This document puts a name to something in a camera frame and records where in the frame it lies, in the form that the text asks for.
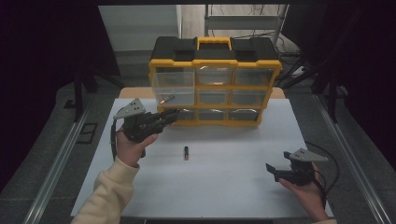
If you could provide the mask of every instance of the hand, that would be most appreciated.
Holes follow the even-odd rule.
[[[318,172],[315,172],[315,177],[319,181]],[[323,209],[320,190],[313,182],[304,186],[296,186],[285,179],[279,179],[279,183],[294,193],[301,206],[315,222],[329,220],[326,211]]]
[[[137,162],[142,155],[143,149],[157,140],[158,134],[147,137],[141,143],[129,141],[122,130],[117,132],[117,157],[125,164],[137,168]]]

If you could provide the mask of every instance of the yellow storage organizer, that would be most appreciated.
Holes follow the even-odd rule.
[[[255,126],[280,69],[267,37],[161,36],[149,80],[159,112],[179,109],[176,125]]]

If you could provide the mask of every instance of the white paper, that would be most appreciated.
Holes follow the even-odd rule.
[[[91,195],[98,173],[113,162],[112,117],[133,99],[116,99],[72,211]],[[155,112],[152,99],[141,99]],[[184,161],[184,147],[190,159]],[[134,197],[123,211],[143,218],[282,218],[307,217],[294,195],[276,183],[265,163],[288,167],[283,152],[304,147],[287,99],[271,99],[257,127],[168,126],[146,149],[134,180]],[[329,216],[332,211],[327,206]]]

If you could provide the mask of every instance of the yellow frame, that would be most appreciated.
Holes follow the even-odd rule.
[[[198,45],[199,48],[200,43],[228,43],[229,48],[231,49],[230,38],[229,37],[198,37]],[[255,63],[240,63],[237,60],[193,60],[191,62],[174,62],[171,59],[151,59],[149,62],[149,80],[152,84],[154,79],[154,74],[156,72],[157,67],[190,67],[193,68],[194,71],[194,105],[182,105],[182,106],[157,106],[158,112],[163,112],[168,108],[190,108],[195,109],[195,120],[178,120],[175,124],[182,126],[195,126],[195,125],[225,125],[225,126],[257,126],[262,122],[262,112],[267,107],[268,100],[272,93],[272,88],[274,85],[275,78],[279,75],[281,69],[281,62],[279,60],[258,60]],[[232,72],[232,80],[230,85],[200,85],[197,84],[197,76],[195,75],[196,69],[202,66],[213,66],[213,67],[231,67],[233,68]],[[235,68],[270,68],[274,69],[273,74],[271,75],[270,80],[267,85],[234,85],[235,79]],[[231,97],[229,94],[228,103],[226,105],[200,105],[197,100],[196,90],[245,90],[245,91],[266,91],[265,97],[262,100],[261,105],[231,105]],[[258,117],[255,121],[250,120],[228,120],[227,111],[225,113],[225,120],[200,120],[198,111],[199,109],[257,109],[259,111]]]

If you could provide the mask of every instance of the beige sleeve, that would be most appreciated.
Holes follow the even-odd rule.
[[[138,170],[116,157],[113,165],[96,177],[93,194],[72,223],[119,223],[122,210],[134,194],[132,182]]]

